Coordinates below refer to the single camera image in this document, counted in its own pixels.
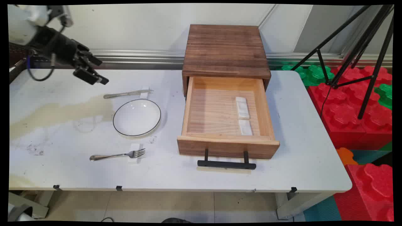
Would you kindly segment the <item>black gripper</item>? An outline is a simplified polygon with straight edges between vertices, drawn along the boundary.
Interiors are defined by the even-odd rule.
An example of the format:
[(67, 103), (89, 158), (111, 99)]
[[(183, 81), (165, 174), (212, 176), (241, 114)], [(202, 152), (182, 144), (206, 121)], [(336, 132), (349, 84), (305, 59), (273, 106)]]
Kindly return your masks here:
[(102, 60), (95, 57), (84, 44), (70, 39), (49, 27), (38, 27), (36, 34), (31, 40), (31, 48), (39, 56), (50, 60), (52, 68), (57, 65), (69, 65), (76, 68), (73, 75), (90, 85), (101, 83), (106, 85), (109, 79), (101, 76), (89, 66), (102, 64)]

